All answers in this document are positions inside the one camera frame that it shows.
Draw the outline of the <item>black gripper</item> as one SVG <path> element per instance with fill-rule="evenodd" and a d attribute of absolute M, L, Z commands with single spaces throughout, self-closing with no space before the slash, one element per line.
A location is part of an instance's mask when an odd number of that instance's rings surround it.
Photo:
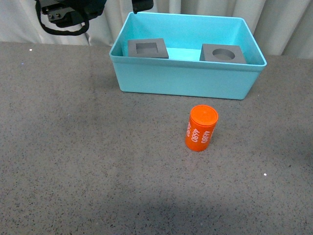
<path fill-rule="evenodd" d="M 83 23 L 81 13 L 86 14 L 88 20 L 102 15 L 105 0 L 38 0 L 39 14 L 46 15 L 49 22 L 57 27 L 70 27 Z"/>

